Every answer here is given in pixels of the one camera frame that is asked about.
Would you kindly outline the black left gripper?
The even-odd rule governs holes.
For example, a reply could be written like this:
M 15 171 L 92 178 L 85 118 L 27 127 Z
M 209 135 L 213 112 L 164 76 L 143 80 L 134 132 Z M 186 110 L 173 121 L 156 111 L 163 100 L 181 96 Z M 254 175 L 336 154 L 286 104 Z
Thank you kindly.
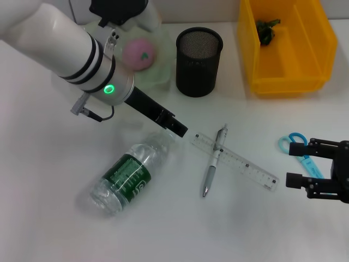
M 137 87 L 134 87 L 125 103 L 153 122 L 159 123 L 164 129 L 169 129 L 179 137 L 183 137 L 188 131 L 188 128 L 179 122 L 173 113 L 165 110 L 165 108 Z

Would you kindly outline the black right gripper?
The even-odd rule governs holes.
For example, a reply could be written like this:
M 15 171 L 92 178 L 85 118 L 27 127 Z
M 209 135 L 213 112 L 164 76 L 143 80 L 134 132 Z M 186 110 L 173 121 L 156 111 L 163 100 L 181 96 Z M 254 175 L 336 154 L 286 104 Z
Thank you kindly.
M 311 138 L 308 144 L 290 143 L 290 156 L 332 157 L 331 179 L 287 173 L 286 187 L 305 188 L 309 199 L 337 199 L 348 204 L 348 141 L 334 142 Z

